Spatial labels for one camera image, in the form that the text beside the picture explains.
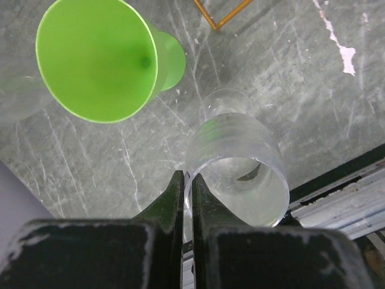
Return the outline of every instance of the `white paint patch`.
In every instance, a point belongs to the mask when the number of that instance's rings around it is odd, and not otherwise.
[[[354,66],[352,64],[352,59],[354,54],[356,54],[356,50],[354,48],[347,48],[339,44],[336,35],[334,34],[334,28],[329,20],[326,19],[324,11],[319,6],[318,0],[313,0],[314,5],[319,10],[319,15],[322,20],[325,22],[326,29],[330,31],[330,40],[336,42],[337,47],[339,48],[339,53],[341,54],[343,61],[343,72],[352,74],[352,76],[356,75],[356,71],[354,70]]]
[[[365,23],[368,23],[369,22],[368,15],[366,13],[362,13],[362,16]]]
[[[7,259],[1,260],[2,262],[0,263],[0,272],[9,267],[12,260],[18,259],[24,248],[39,244],[40,242],[50,237],[50,234],[28,237],[30,233],[38,230],[39,226],[43,227],[43,225],[40,224],[23,226],[20,231],[17,232],[17,234],[13,237],[10,246],[5,252],[5,255],[9,257]]]

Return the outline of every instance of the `cup base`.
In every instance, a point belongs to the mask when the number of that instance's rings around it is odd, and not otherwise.
[[[159,32],[168,54],[168,74],[162,91],[173,88],[182,79],[186,70],[186,55],[180,42],[172,35]]]

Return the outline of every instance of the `cup rim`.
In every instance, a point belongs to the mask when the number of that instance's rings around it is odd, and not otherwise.
[[[58,5],[60,2],[63,2],[63,1],[66,1],[66,0],[57,0],[55,1],[50,7],[48,7],[48,9],[45,11],[42,19],[40,20],[40,23],[37,27],[37,32],[36,32],[36,41],[35,41],[35,54],[36,54],[36,61],[37,61],[37,66],[38,66],[38,69],[40,71],[40,75],[42,76],[42,79],[44,81],[44,84],[46,85],[47,89],[49,90],[49,93],[55,98],[55,100],[60,104],[62,105],[68,112],[72,113],[73,115],[81,118],[81,119],[84,119],[84,120],[87,120],[89,122],[94,122],[94,123],[117,123],[117,122],[121,122],[123,120],[126,120],[128,118],[130,118],[131,116],[137,114],[147,103],[148,101],[150,100],[150,98],[152,97],[153,95],[153,92],[154,92],[154,89],[155,89],[155,85],[156,85],[156,80],[158,79],[158,71],[159,71],[159,65],[158,65],[158,51],[156,49],[156,45],[155,45],[155,40],[154,40],[154,37],[153,37],[153,34],[151,32],[151,29],[150,27],[148,26],[148,24],[146,23],[146,21],[144,20],[144,18],[139,14],[139,12],[136,11],[136,9],[134,9],[131,5],[129,5],[128,3],[126,3],[124,0],[118,0],[118,2],[126,5],[129,9],[131,9],[131,11],[133,11],[135,13],[135,15],[139,18],[139,20],[141,21],[141,23],[144,25],[145,29],[147,30],[148,32],[148,35],[150,36],[150,39],[151,39],[151,43],[152,43],[152,48],[153,48],[153,51],[154,51],[154,55],[155,55],[155,75],[154,75],[154,78],[153,78],[153,83],[152,83],[152,88],[149,92],[149,95],[147,96],[146,100],[143,101],[143,103],[135,110],[133,111],[132,113],[128,114],[127,116],[124,116],[124,117],[121,117],[121,118],[118,118],[118,119],[114,119],[114,120],[97,120],[97,119],[90,119],[90,118],[87,118],[87,117],[84,117],[82,115],[79,115],[78,113],[74,112],[71,108],[69,108],[68,106],[66,106],[65,104],[62,103],[62,101],[57,97],[55,96],[55,94],[53,93],[50,85],[48,84],[44,74],[43,74],[43,70],[40,66],[40,61],[39,61],[39,49],[38,49],[38,45],[39,45],[39,40],[40,40],[40,28],[42,27],[43,25],[43,22],[44,20],[46,19],[47,15],[49,14],[49,12],[55,8],[56,5]]]
[[[205,162],[204,164],[202,164],[198,169],[196,169],[195,172],[192,173],[192,175],[190,175],[190,172],[187,171],[187,173],[189,174],[189,178],[186,182],[186,185],[185,185],[185,190],[184,190],[184,203],[185,203],[185,206],[186,206],[186,210],[189,214],[189,216],[192,218],[193,217],[193,209],[192,209],[192,205],[190,204],[190,201],[189,201],[189,198],[190,198],[190,195],[192,194],[192,187],[193,187],[193,180],[195,179],[195,177],[200,173],[200,171],[205,168],[206,166],[208,166],[209,164],[211,163],[214,163],[216,161],[219,161],[219,160],[223,160],[225,158],[229,158],[227,156],[220,156],[220,157],[216,157],[216,158],[213,158],[207,162]],[[275,227],[279,224],[279,222],[283,219],[283,217],[285,216],[287,210],[288,210],[288,207],[289,207],[289,203],[290,203],[290,191],[289,191],[289,186],[288,186],[288,182],[286,181],[286,178],[284,175],[281,174],[281,172],[279,172],[276,168],[273,168],[269,165],[267,165],[265,162],[263,161],[260,161],[258,160],[257,158],[252,158],[262,164],[264,164],[265,166],[269,167],[278,177],[279,179],[281,180],[284,188],[285,188],[285,191],[287,193],[285,193],[285,195],[283,195],[283,197],[285,198],[283,200],[283,208],[286,208],[284,209],[279,215],[278,215],[278,218],[276,218],[276,221],[270,225],[271,227]]]

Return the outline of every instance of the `white vein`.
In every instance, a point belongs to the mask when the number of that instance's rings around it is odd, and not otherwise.
[[[271,44],[271,47],[273,47],[280,39],[283,35],[287,35],[286,33],[286,29],[292,25],[292,22],[294,22],[297,18],[293,18],[291,19],[288,23],[286,23],[284,25],[284,27],[281,29],[281,32],[280,34],[276,37],[276,39],[274,40],[274,42]]]
[[[56,188],[56,186],[55,186],[55,184],[48,178],[47,179],[50,183],[51,183],[51,185],[53,186],[53,189],[56,191],[56,197],[58,198],[58,201],[57,202],[55,202],[52,198],[51,198],[51,195],[48,193],[47,194],[47,197],[51,200],[51,202],[52,202],[52,206],[51,207],[54,207],[55,208],[55,210],[57,210],[57,212],[58,212],[58,214],[61,216],[61,217],[65,217],[64,216],[64,213],[63,213],[63,208],[62,208],[62,206],[61,206],[61,200],[60,200],[60,197],[59,197],[59,194],[58,194],[58,190],[57,190],[57,188]]]
[[[304,63],[304,59],[302,57],[302,52],[301,52],[301,49],[300,49],[300,44],[298,43],[298,41],[300,40],[300,38],[298,37],[298,34],[297,34],[297,29],[294,27],[293,24],[291,24],[291,28],[293,29],[294,31],[294,34],[295,34],[295,45],[297,47],[297,52],[298,52],[298,56],[300,57],[300,60],[301,60],[301,63],[303,64]]]
[[[207,33],[207,35],[205,35],[205,37],[203,39],[203,43],[207,42],[208,37],[209,37],[209,33]],[[194,57],[194,66],[192,68],[192,75],[193,75],[194,81],[196,81],[195,75],[197,73],[199,58],[200,58],[200,54],[202,53],[203,47],[204,47],[204,45],[199,46],[197,56]]]
[[[178,33],[178,29],[176,28],[176,25],[175,25],[175,21],[174,21],[174,18],[173,16],[171,15],[171,9],[170,9],[170,6],[168,5],[168,9],[170,10],[170,19],[171,19],[171,25],[172,27],[174,28],[175,30],[175,33],[176,35],[178,36],[179,39],[181,39],[179,33]],[[187,38],[188,38],[188,42],[189,42],[189,45],[190,45],[190,48],[191,48],[191,52],[192,52],[192,55],[194,56],[194,69],[191,70],[192,71],[192,79],[194,81],[194,87],[195,87],[195,90],[197,92],[197,95],[198,95],[198,99],[200,101],[200,104],[202,105],[203,104],[203,100],[202,100],[202,96],[199,92],[199,87],[198,87],[198,84],[197,84],[197,80],[195,78],[195,70],[196,70],[196,66],[197,66],[197,63],[198,63],[198,59],[196,58],[196,53],[195,53],[195,49],[193,47],[193,45],[191,44],[191,41],[190,41],[190,37],[189,37],[189,34],[187,33],[187,30],[185,28],[185,32],[186,32],[186,35],[187,35]]]
[[[161,125],[161,127],[162,127],[162,130],[163,130],[163,138],[164,138],[164,142],[165,142],[165,144],[166,144],[166,147],[167,147],[167,149],[168,149],[168,152],[170,153],[170,156],[171,156],[171,159],[173,160],[173,161],[175,161],[174,160],[174,156],[173,156],[173,153],[171,152],[171,149],[170,149],[170,146],[168,145],[168,141],[167,141],[167,138],[166,138],[166,136],[165,136],[165,129],[164,129],[164,125],[163,125],[163,123],[161,122],[161,120],[149,109],[149,108],[147,108],[147,107],[145,107],[151,114],[152,114],[152,116],[153,117],[155,117],[157,120],[158,120],[158,122],[159,122],[159,124]]]
[[[138,128],[137,128],[137,125],[135,124],[134,120],[131,119],[131,121],[132,121],[132,124],[134,125],[134,128],[135,128],[136,132],[139,133]]]
[[[207,40],[206,40],[206,45],[207,45],[207,48],[209,50],[210,58],[211,58],[211,61],[212,61],[212,66],[214,67],[214,72],[215,72],[215,76],[217,77],[218,85],[221,85],[221,81],[219,79],[219,75],[218,75],[218,71],[217,71],[217,66],[215,65],[214,56],[211,53],[211,48],[210,48],[209,42]]]
[[[44,183],[46,182],[46,179],[47,179],[47,176],[46,176],[46,169],[44,168],[44,165],[43,165],[43,160],[40,160],[40,165],[42,166],[42,170],[43,170],[43,179],[44,179]]]
[[[175,7],[176,7],[176,10],[177,10],[178,13],[179,13],[180,18],[182,19],[182,26],[183,26],[183,29],[184,29],[186,35],[187,35],[188,44],[190,45],[191,52],[192,52],[192,54],[193,54],[193,56],[194,56],[194,59],[196,59],[194,45],[193,45],[193,43],[192,43],[192,41],[191,41],[192,37],[190,36],[190,34],[189,34],[188,30],[187,30],[186,22],[185,22],[185,19],[183,18],[183,13],[182,13],[182,11],[180,10],[180,8],[179,8],[179,6],[178,6],[176,0],[174,0],[174,3],[175,3]]]
[[[369,106],[370,106],[370,108],[371,108],[373,114],[376,114],[376,113],[375,113],[375,110],[374,110],[374,107],[373,107],[373,105],[372,105],[372,103],[371,103],[368,99],[367,99],[366,101],[367,101],[367,103],[369,104]]]
[[[92,176],[91,179],[92,179],[92,183],[94,184],[94,187],[97,188],[94,177]]]
[[[71,120],[69,119],[69,117],[66,116],[66,119],[68,120],[69,124],[70,124],[71,127],[72,127],[73,132],[74,132],[75,135],[76,135],[76,139],[78,140],[78,143],[79,143],[80,148],[81,148],[81,150],[82,150],[82,153],[83,153],[83,155],[84,155],[85,162],[87,163],[88,167],[89,167],[90,170],[92,171],[90,162],[88,161],[88,157],[87,157],[87,153],[86,153],[86,151],[85,151],[85,148],[83,147],[83,144],[81,143],[81,141],[80,141],[80,139],[79,139],[78,131],[76,130],[75,126],[73,125],[73,123],[71,122]]]
[[[364,12],[364,13],[362,13],[362,16],[363,16],[363,20],[365,21],[365,23],[368,23],[369,22],[368,15]]]
[[[353,110],[350,110],[349,125],[348,125],[348,130],[346,132],[346,137],[347,138],[349,138],[349,135],[350,135],[350,128],[351,128],[351,125],[352,125],[352,122],[353,122],[353,115],[354,115],[354,107],[353,107]]]
[[[368,22],[368,16],[366,15],[366,13],[363,13],[363,16],[364,17],[366,16],[366,18],[363,21],[365,21],[367,23]],[[363,97],[365,98],[365,88],[364,88],[364,77],[365,76],[363,74],[363,69],[365,66],[365,46],[366,46],[365,29],[366,29],[366,26],[365,26],[365,23],[363,21],[361,21],[362,56],[361,56],[361,62],[360,62],[361,69],[360,69],[359,81],[360,81],[360,88],[362,90]]]
[[[69,174],[70,174],[71,180],[72,180],[72,182],[73,182],[73,186],[75,187],[75,190],[76,190],[76,192],[77,192],[76,195],[79,197],[79,200],[80,200],[80,202],[82,203],[83,210],[85,211],[86,215],[89,217],[90,215],[88,214],[87,207],[85,206],[85,203],[83,202],[83,199],[82,199],[82,197],[81,197],[81,194],[80,194],[80,192],[79,192],[79,190],[78,190],[78,187],[76,186],[75,178],[73,177],[73,174],[72,174],[71,169],[70,169],[70,167],[69,167],[69,165],[68,165],[67,159],[66,159],[66,157],[64,156],[64,152],[63,152],[63,150],[62,150],[62,148],[61,148],[61,145],[60,145],[60,142],[59,142],[59,138],[58,138],[58,136],[57,136],[57,134],[56,134],[56,132],[55,132],[55,130],[54,130],[54,127],[53,127],[52,124],[51,124],[51,121],[49,120],[49,116],[48,116],[48,113],[47,113],[46,110],[44,110],[44,114],[46,115],[46,118],[47,118],[49,127],[51,128],[51,131],[52,131],[52,133],[53,133],[53,135],[54,135],[54,138],[55,138],[55,140],[56,140],[56,143],[57,143],[57,145],[58,145],[58,147],[59,147],[60,154],[61,154],[61,156],[62,156],[62,158],[63,158],[63,160],[64,160],[64,163],[66,164],[67,170],[68,170],[68,172],[69,172]]]
[[[321,6],[319,5],[318,0],[313,0],[314,5],[319,10],[319,15],[321,19],[325,22],[326,29],[330,31],[330,37],[329,39],[334,41],[339,49],[339,53],[341,54],[342,62],[343,62],[343,72],[349,73],[354,76],[356,74],[356,71],[354,70],[354,66],[352,64],[352,59],[354,54],[356,53],[356,50],[354,48],[347,48],[345,46],[342,46],[334,34],[334,28],[329,20],[326,19],[324,11],[321,9]]]
[[[188,128],[190,131],[193,131],[182,119],[180,119],[176,113],[160,98],[158,97],[158,99],[167,107],[168,110],[171,111],[171,113],[176,117],[176,119],[182,124],[184,125],[186,128]]]
[[[176,24],[175,24],[175,21],[174,21],[174,17],[173,17],[173,15],[171,14],[170,5],[168,4],[168,2],[167,2],[167,6],[168,6],[168,9],[169,9],[169,11],[170,11],[169,14],[168,14],[167,16],[168,16],[168,18],[171,20],[171,25],[172,25],[172,27],[173,27],[173,29],[174,29],[174,31],[175,31],[175,33],[176,33],[178,39],[181,40],[182,38],[180,37],[180,34],[179,34],[179,32],[178,32],[178,29],[176,28]]]
[[[73,169],[75,170],[75,173],[78,175],[79,173],[78,173],[78,170],[76,169],[75,164],[73,163],[73,160],[71,160],[71,162],[72,162],[72,165],[73,165]],[[85,194],[84,194],[82,182],[79,182],[79,186],[80,186],[80,194],[82,194],[84,200],[87,201],[87,199],[85,197]]]
[[[338,114],[337,114],[337,109],[336,109],[336,105],[334,103],[334,100],[333,100],[333,90],[330,89],[329,90],[329,98],[332,102],[332,106],[333,106],[333,113],[334,113],[334,116],[336,118],[336,121],[337,121],[337,124],[338,124],[338,128],[340,128],[340,122],[339,122],[339,118],[338,118]]]
[[[159,162],[159,163],[172,163],[172,164],[174,164],[175,170],[179,169],[181,166],[184,165],[184,163],[181,161],[172,161],[172,160],[155,160],[155,161]]]
[[[20,139],[19,139],[19,130],[18,130],[19,123],[16,123],[16,129],[15,129],[15,135],[16,135],[16,144],[17,144],[17,153],[20,157]]]
[[[136,203],[138,209],[142,212],[142,208],[140,207],[139,200],[138,200],[138,183],[137,183],[137,179],[135,178],[134,172],[132,171],[132,168],[131,168],[130,155],[128,153],[126,142],[125,142],[125,140],[123,138],[123,133],[120,133],[120,134],[122,135],[122,142],[123,142],[123,146],[125,147],[125,152],[124,152],[123,158],[125,159],[125,163],[128,166],[130,174],[132,175],[132,178],[134,179],[134,183],[135,183],[135,193],[134,193],[135,203]]]
[[[282,85],[283,85],[283,88],[284,88],[285,92],[288,94],[288,96],[290,96],[291,94],[290,94],[289,91],[287,90],[286,84],[285,84],[285,82],[283,81],[282,71],[281,71],[281,65],[279,64],[279,61],[278,61],[278,59],[277,59],[277,57],[276,57],[276,55],[275,55],[275,53],[274,53],[274,51],[273,51],[273,49],[272,49],[271,47],[270,47],[270,52],[271,52],[271,54],[273,55],[274,60],[276,61],[276,64],[277,64],[277,67],[278,67],[278,74],[279,74],[279,77],[280,77],[280,79],[281,79],[281,83],[282,83]]]
[[[39,188],[39,184],[37,183],[35,174],[33,173],[33,171],[31,170],[31,168],[30,168],[29,166],[26,166],[26,168],[29,170],[29,172],[31,173],[31,176],[32,176],[33,179],[34,179],[34,182],[35,182],[36,188],[37,188],[37,195],[39,196],[39,195],[40,195],[40,188]]]

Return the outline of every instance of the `cup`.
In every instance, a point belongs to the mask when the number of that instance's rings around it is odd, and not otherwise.
[[[186,152],[189,180],[185,205],[198,173],[232,213],[251,226],[275,226],[289,206],[289,188],[278,144],[253,117],[252,104],[236,90],[209,95],[200,110],[203,125]]]
[[[40,73],[54,98],[85,120],[114,123],[183,77],[186,58],[122,0],[58,0],[37,30]]]
[[[30,117],[54,99],[35,59],[4,57],[0,60],[0,75],[0,126]]]

